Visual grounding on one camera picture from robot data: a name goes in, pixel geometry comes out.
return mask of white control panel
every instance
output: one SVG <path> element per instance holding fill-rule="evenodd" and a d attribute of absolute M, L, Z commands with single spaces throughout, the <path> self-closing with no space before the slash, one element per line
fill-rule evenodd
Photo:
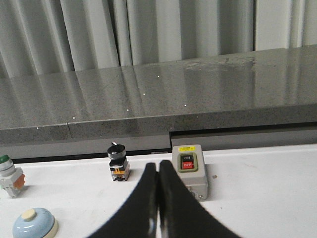
<path fill-rule="evenodd" d="M 200 145 L 174 146 L 172 150 L 173 166 L 197 200 L 208 197 L 208 182 L 202 147 Z"/>

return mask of red off button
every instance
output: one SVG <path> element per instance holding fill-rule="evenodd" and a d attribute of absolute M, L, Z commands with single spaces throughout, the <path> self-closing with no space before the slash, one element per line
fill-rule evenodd
<path fill-rule="evenodd" d="M 183 169 L 188 170 L 194 167 L 194 163 L 192 161 L 183 162 Z"/>

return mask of granite slab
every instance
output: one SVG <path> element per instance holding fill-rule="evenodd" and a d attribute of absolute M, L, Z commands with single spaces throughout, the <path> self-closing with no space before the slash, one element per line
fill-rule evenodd
<path fill-rule="evenodd" d="M 5 78 L 0 145 L 315 122 L 316 92 L 317 45 Z"/>

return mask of gray curtain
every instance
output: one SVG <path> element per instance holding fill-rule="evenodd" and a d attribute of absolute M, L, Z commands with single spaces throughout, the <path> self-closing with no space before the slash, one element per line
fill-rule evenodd
<path fill-rule="evenodd" d="M 0 0 L 0 78 L 248 52 L 253 0 Z"/>

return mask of light blue button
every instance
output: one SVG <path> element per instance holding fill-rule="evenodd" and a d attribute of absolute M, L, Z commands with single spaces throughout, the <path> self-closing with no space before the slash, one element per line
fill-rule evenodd
<path fill-rule="evenodd" d="M 12 233 L 14 238 L 42 238 L 54 225 L 54 216 L 44 208 L 33 208 L 16 219 Z"/>

